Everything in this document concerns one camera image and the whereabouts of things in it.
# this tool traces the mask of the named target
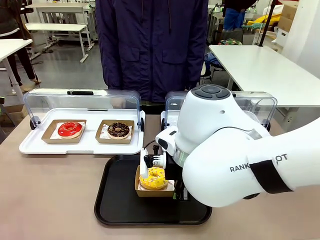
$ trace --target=red donut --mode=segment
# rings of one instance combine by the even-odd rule
[[[58,134],[63,139],[74,139],[82,132],[82,125],[78,122],[66,122],[58,129]]]

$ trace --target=display case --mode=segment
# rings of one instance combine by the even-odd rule
[[[145,113],[136,91],[36,88],[24,95],[32,131],[19,150],[23,154],[136,154],[143,147]],[[85,120],[77,144],[47,144],[45,131],[55,120]],[[102,121],[131,121],[129,144],[103,144],[96,140]]]
[[[179,112],[187,93],[186,91],[172,91],[167,94],[165,111],[161,113],[162,130],[167,126],[177,125]],[[270,127],[271,118],[277,107],[277,99],[267,92],[232,91],[232,95],[239,107],[249,117],[266,128]]]

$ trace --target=red icing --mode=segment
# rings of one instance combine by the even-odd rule
[[[66,122],[58,129],[58,134],[61,137],[70,137],[82,130],[82,125],[78,122]]]

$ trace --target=person's hand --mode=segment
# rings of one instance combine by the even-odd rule
[[[111,105],[114,109],[124,109],[126,107],[126,100],[122,97],[112,97]]]

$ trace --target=shoe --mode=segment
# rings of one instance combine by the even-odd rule
[[[40,83],[42,83],[42,81],[41,80],[37,80],[37,79],[30,79],[30,81],[31,82],[34,82],[35,84],[40,84]]]
[[[29,91],[32,90],[31,88],[27,88],[27,87],[24,87],[24,86],[20,86],[20,89],[21,89],[22,93],[26,93],[26,92],[29,92]]]

